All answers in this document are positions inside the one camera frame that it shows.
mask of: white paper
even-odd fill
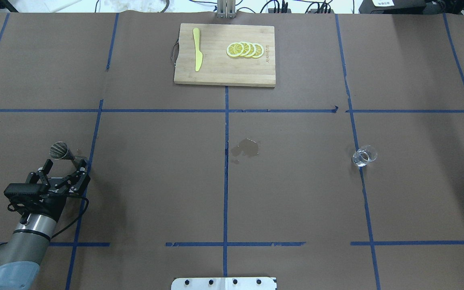
[[[395,6],[393,0],[372,0],[372,2],[375,7]]]

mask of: wooden cutting board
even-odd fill
[[[193,28],[200,29],[201,68],[195,71]],[[261,44],[265,53],[258,59],[229,57],[227,46],[247,41]],[[180,24],[175,84],[274,87],[275,28],[273,26]]]

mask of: knife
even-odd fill
[[[193,28],[193,37],[195,38],[195,71],[199,71],[201,68],[201,62],[203,61],[203,53],[199,50],[199,28]]]

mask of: clear glass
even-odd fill
[[[368,163],[373,162],[377,159],[377,150],[372,145],[366,145],[354,153],[352,156],[352,162],[359,166],[363,167],[368,165]]]

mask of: lemon slice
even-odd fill
[[[252,47],[249,45],[249,43],[250,42],[241,41],[241,44],[243,44],[243,47],[244,47],[244,50],[243,50],[243,53],[241,53],[241,56],[245,56],[249,54],[250,51],[252,50]]]
[[[248,45],[250,46],[251,49],[250,49],[250,53],[245,55],[245,57],[252,57],[253,55],[255,55],[257,48],[252,42],[249,42]]]
[[[264,54],[264,47],[258,43],[253,43],[253,46],[255,47],[255,53],[252,55],[252,58],[262,57]]]
[[[227,46],[227,55],[230,57],[238,57],[244,51],[244,46],[241,42],[232,42]]]

